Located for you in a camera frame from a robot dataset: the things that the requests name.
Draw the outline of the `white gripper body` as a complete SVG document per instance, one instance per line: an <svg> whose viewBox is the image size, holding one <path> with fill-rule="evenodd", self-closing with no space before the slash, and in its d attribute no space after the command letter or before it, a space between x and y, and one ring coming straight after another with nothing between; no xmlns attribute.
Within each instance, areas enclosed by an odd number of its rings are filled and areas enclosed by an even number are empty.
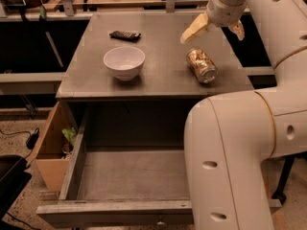
<svg viewBox="0 0 307 230"><path fill-rule="evenodd" d="M241 18L246 6L246 0L209 0L206 13L215 26L228 27Z"/></svg>

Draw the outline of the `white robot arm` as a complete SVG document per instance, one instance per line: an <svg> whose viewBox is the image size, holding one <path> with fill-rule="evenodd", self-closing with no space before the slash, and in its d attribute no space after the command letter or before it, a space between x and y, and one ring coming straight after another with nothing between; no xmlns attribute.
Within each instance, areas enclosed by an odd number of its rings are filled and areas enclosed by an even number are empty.
<svg viewBox="0 0 307 230"><path fill-rule="evenodd" d="M183 33L209 24L243 35L249 11L277 85L204 99L190 111L184 152L195 230L274 230L263 160L306 150L307 32L301 0L209 0Z"/></svg>

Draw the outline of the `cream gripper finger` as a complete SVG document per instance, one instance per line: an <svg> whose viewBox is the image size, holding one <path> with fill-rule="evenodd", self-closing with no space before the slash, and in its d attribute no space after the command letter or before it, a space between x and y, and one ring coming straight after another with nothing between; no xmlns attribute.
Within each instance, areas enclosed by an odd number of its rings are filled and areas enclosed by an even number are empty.
<svg viewBox="0 0 307 230"><path fill-rule="evenodd" d="M206 12L199 14L181 35L180 43L185 44L186 42L193 40L196 36L206 32L209 23L210 20Z"/></svg>
<svg viewBox="0 0 307 230"><path fill-rule="evenodd" d="M228 26L228 29L237 35L238 39L242 41L245 38L245 30L242 22L240 20L237 20L236 22L232 23Z"/></svg>

